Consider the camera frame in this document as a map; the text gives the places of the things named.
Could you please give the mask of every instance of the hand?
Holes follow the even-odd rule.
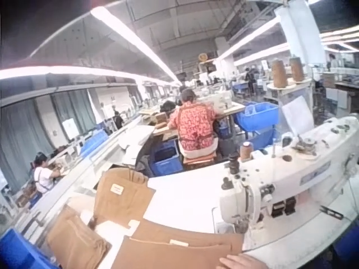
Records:
[[[245,254],[239,254],[238,256],[227,255],[226,258],[221,258],[219,261],[229,269],[268,269],[265,263]]]

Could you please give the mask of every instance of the floral shirt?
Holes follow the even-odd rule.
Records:
[[[171,115],[168,127],[178,129],[184,150],[205,149],[213,144],[214,119],[212,107],[186,102]]]

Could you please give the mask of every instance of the white sewing machine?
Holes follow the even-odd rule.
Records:
[[[309,189],[325,204],[356,173],[359,121],[332,118],[280,150],[242,163],[230,157],[220,196],[222,219],[245,233],[263,217],[295,214],[296,196]]]
[[[221,91],[198,99],[199,102],[213,106],[217,114],[222,114],[226,109],[232,107],[232,91]]]

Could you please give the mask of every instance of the brown thread spool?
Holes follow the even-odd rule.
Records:
[[[294,81],[303,81],[304,80],[304,70],[300,57],[294,57],[289,59],[289,64],[292,69],[292,76]]]
[[[271,63],[271,71],[273,74],[273,85],[276,88],[285,88],[288,86],[286,68],[281,60],[274,60]]]
[[[244,142],[240,149],[241,161],[250,160],[252,152],[253,144],[251,142]]]

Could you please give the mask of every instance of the fabric label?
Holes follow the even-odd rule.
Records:
[[[115,194],[121,195],[123,192],[123,187],[117,184],[112,184],[111,191]]]
[[[171,239],[169,241],[170,244],[173,244],[173,245],[181,245],[183,247],[188,247],[188,243],[185,243],[185,242],[181,242],[181,241],[177,241],[177,240],[173,240]]]

